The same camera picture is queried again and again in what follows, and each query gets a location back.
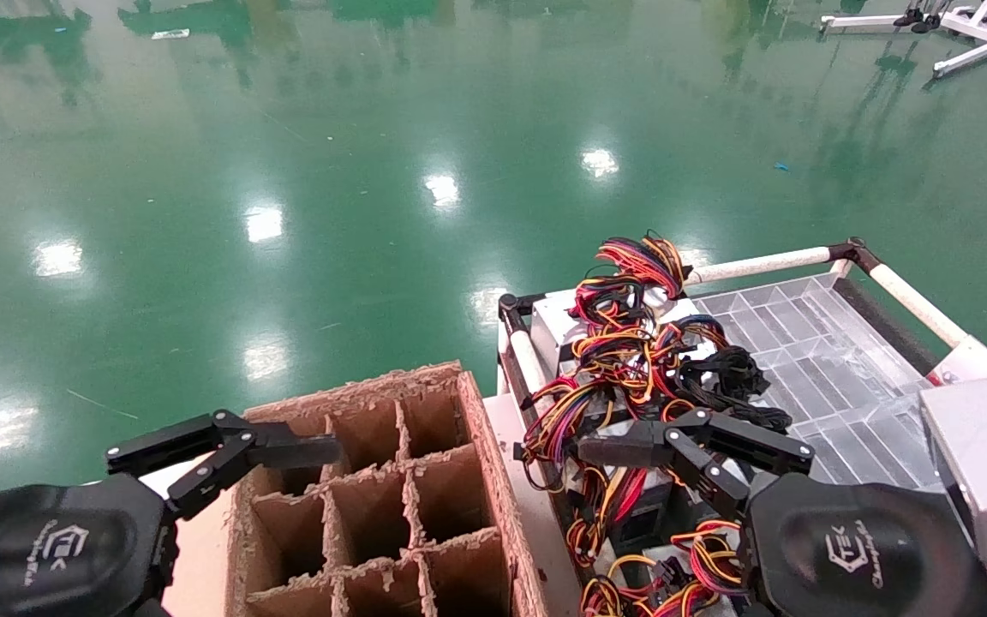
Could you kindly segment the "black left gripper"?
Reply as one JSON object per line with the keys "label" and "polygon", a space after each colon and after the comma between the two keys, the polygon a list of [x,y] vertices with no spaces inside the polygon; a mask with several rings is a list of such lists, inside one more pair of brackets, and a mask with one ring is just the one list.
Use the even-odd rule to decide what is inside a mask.
{"label": "black left gripper", "polygon": [[0,616],[161,616],[167,501],[130,476],[0,491]]}

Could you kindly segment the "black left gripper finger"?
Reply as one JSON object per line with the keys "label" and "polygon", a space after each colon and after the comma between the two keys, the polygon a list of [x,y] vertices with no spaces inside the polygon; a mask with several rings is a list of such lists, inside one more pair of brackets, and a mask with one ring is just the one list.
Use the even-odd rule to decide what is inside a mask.
{"label": "black left gripper finger", "polygon": [[314,469],[343,456],[334,434],[302,437],[286,422],[248,422],[232,411],[216,410],[111,446],[105,462],[110,476],[136,479],[192,464],[167,488],[170,511],[190,520],[258,466]]}

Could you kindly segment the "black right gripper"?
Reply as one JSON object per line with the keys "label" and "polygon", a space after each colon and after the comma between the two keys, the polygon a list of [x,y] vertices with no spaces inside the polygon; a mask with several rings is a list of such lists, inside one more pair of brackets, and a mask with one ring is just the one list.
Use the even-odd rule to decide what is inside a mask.
{"label": "black right gripper", "polygon": [[[716,453],[781,477],[751,497]],[[745,586],[765,614],[964,616],[981,602],[982,567],[947,496],[812,480],[803,474],[814,447],[786,434],[693,411],[635,421],[623,436],[589,434],[578,454],[599,466],[672,471],[717,514],[744,517]]]}

